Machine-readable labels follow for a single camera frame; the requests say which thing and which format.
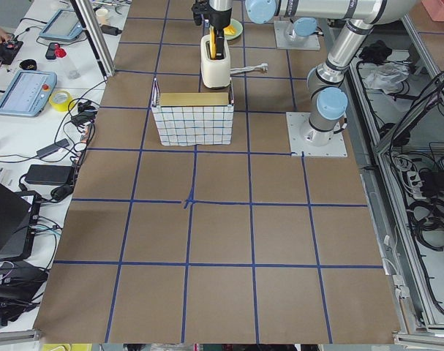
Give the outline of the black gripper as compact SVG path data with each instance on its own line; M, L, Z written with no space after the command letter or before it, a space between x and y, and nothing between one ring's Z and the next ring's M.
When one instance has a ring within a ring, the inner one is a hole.
M208 21L209 18L209 0L195 1L191 7L193 14L193 21L196 26L201 26L203 22Z

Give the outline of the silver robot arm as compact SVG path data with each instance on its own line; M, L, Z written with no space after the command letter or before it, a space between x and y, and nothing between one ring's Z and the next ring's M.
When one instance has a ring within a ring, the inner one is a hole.
M352 58L372 29L373 25L364 20L348 20L327 59L310 71L307 88L312 112L300 127L300 137L311 146L326 146L334 135L347 128L347 124L343 123L340 129L334 129L344 118L348 106L347 95L340 86Z
M253 23L263 24L275 16L284 18L313 17L330 19L356 19L369 25L390 23L406 15L419 1L348 1L348 0L300 0L300 1L244 1L244 6ZM220 29L231 18L233 1L195 1L192 5L194 20L205 15L209 23Z

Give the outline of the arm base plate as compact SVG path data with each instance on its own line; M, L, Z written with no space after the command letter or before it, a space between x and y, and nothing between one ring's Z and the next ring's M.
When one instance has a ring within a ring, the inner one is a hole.
M319 50L315 18L275 20L276 46L285 50Z
M305 157L347 157L347 149L339 122L333 132L327 132L325 137L317 138L317 132L309 125L310 113L287 112L287 129L292 156Z

